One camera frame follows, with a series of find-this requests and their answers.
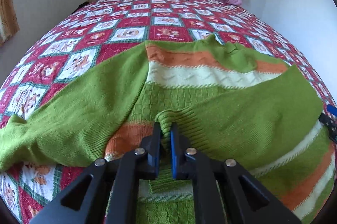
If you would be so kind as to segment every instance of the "yellow curtain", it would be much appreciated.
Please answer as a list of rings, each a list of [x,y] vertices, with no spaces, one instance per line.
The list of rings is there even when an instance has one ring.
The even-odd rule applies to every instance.
[[[0,0],[0,46],[18,30],[13,0]]]

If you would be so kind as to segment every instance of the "green sweater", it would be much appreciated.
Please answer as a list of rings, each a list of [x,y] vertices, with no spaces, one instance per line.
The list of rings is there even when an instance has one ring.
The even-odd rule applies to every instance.
[[[194,43],[146,41],[95,66],[28,120],[0,130],[0,170],[20,161],[88,166],[136,148],[159,121],[218,160],[235,158],[309,223],[333,185],[334,155],[317,121],[322,102],[296,66],[215,36]],[[193,191],[142,181],[137,223],[194,223]]]

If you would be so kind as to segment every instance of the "white stripe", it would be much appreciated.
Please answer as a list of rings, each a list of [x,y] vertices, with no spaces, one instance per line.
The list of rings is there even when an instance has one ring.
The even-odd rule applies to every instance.
[[[331,163],[329,167],[326,169],[323,176],[317,182],[315,187],[313,188],[310,195],[307,197],[305,201],[303,201],[293,212],[299,218],[303,219],[307,214],[311,213],[315,208],[316,201],[318,197],[322,194],[325,189],[327,183],[332,178],[335,172],[335,155],[331,156]]]
[[[151,61],[146,83],[157,83],[166,87],[218,85],[224,88],[246,88],[274,79],[279,75],[280,73],[257,71],[239,73],[205,65],[167,67],[159,62]]]
[[[264,165],[262,167],[258,167],[249,172],[255,177],[260,177],[270,172],[273,169],[276,169],[280,166],[287,164],[289,161],[293,160],[299,154],[303,153],[310,146],[310,144],[314,142],[314,140],[320,134],[322,128],[323,128],[322,124],[317,120],[316,124],[311,129],[311,131],[305,136],[305,138],[293,150],[286,153],[285,155],[283,155],[276,161],[269,163],[267,165]]]

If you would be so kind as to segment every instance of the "triangular cutout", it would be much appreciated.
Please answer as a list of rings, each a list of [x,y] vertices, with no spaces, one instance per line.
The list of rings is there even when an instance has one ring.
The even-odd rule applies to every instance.
[[[92,176],[86,176],[64,198],[62,198],[61,205],[79,211],[91,180]]]
[[[239,176],[239,181],[252,211],[256,212],[269,204],[268,198],[245,175]]]

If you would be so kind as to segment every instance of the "red checkered bedspread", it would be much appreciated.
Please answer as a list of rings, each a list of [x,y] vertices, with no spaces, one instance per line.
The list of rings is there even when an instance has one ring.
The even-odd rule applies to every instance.
[[[91,67],[149,40],[191,42],[215,33],[296,64],[325,104],[331,94],[302,53],[244,9],[213,0],[100,0],[59,23],[17,64],[0,89],[0,126],[34,109]],[[24,162],[0,174],[0,196],[19,222],[29,220],[82,171]]]

